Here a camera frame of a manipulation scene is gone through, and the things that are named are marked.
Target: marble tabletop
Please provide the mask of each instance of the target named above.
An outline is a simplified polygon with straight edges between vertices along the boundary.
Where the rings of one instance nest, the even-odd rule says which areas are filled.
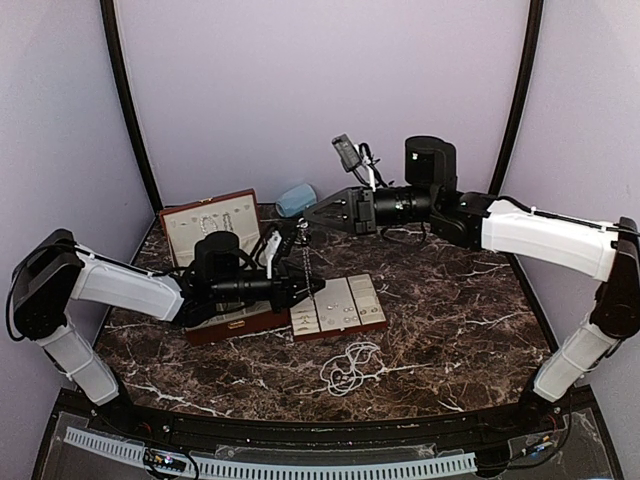
[[[270,211],[262,207],[262,218]],[[290,327],[192,347],[170,324],[113,309],[96,350],[132,399],[184,413],[278,421],[364,421],[472,411],[517,401],[549,348],[507,262],[433,236],[398,246],[312,226],[311,262],[326,279],[368,273],[388,329],[293,342]],[[414,229],[390,235],[418,240]],[[300,252],[291,257],[300,261]],[[165,269],[169,247],[155,222],[136,265]],[[354,342],[379,347],[362,385],[328,392],[326,362]]]

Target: jewelry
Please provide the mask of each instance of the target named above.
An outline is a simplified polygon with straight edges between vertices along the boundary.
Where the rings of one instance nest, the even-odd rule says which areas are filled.
[[[207,223],[211,226],[211,230],[207,228]],[[202,217],[200,217],[200,230],[202,230],[202,233],[206,237],[212,232],[217,232],[219,228],[218,228],[218,224],[216,223],[216,221],[213,219],[211,215],[203,215]]]
[[[229,212],[224,212],[222,215],[222,222],[224,223],[224,229],[227,232],[233,232],[233,224],[231,223],[231,214]]]

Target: perforated metal strip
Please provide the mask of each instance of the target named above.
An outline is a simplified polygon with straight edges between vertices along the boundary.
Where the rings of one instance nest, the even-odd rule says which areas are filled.
[[[65,443],[96,453],[117,462],[144,468],[144,446],[107,438],[95,432],[67,428]],[[465,453],[444,458],[412,462],[356,466],[291,466],[229,462],[193,456],[201,479],[242,480],[419,480],[445,478],[477,471],[475,454]],[[184,478],[193,478],[193,465],[187,461]]]

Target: white wall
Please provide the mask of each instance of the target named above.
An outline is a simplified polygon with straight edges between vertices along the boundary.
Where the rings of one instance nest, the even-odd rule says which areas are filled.
[[[348,133],[403,182],[405,138],[458,149],[464,189],[488,188],[522,51],[527,0],[125,0],[133,96],[165,203],[307,181],[354,182]]]
[[[99,2],[0,0],[0,9],[4,295],[13,267],[55,228],[130,259],[152,213],[119,110]],[[104,310],[72,313],[93,338]],[[0,382],[0,478],[23,480],[62,376],[39,347],[3,333]]]
[[[531,90],[505,192],[583,218],[640,220],[640,4],[545,3]],[[524,261],[560,341],[597,283]],[[589,376],[626,478],[640,472],[640,339]]]

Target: open jewelry box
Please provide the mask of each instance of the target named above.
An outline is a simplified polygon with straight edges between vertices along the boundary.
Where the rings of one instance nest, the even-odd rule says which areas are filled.
[[[195,244],[210,233],[226,230],[238,235],[240,248],[250,252],[260,238],[260,219],[254,190],[207,198],[160,212],[160,221],[176,267],[186,267],[194,259]],[[238,305],[224,308],[234,309]],[[224,338],[286,325],[289,312],[275,314],[269,302],[218,315],[186,331],[192,345],[202,345]]]

